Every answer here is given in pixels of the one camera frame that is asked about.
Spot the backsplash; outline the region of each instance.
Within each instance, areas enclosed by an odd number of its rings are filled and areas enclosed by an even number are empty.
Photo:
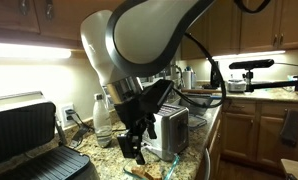
[[[240,77],[241,74],[246,73],[246,70],[238,69],[231,70],[229,65],[232,62],[246,61],[246,60],[260,60],[260,59],[273,59],[275,62],[279,63],[289,63],[298,65],[298,50],[286,51],[285,54],[271,55],[271,56],[258,56],[258,57],[248,57],[248,58],[239,58],[239,59],[221,59],[219,61],[220,71],[224,80],[231,78],[231,74],[234,75],[234,78]],[[198,80],[209,80],[211,65],[206,59],[197,59],[197,60],[187,60],[177,61],[178,66],[182,69],[186,66],[193,67],[193,70],[196,72]],[[253,80],[263,81],[263,80],[287,80],[287,75],[298,75],[298,67],[274,64],[270,68],[261,68],[253,69],[254,73]]]
[[[0,95],[41,91],[57,106],[73,102],[81,119],[91,119],[98,75],[84,52],[69,59],[0,58]]]

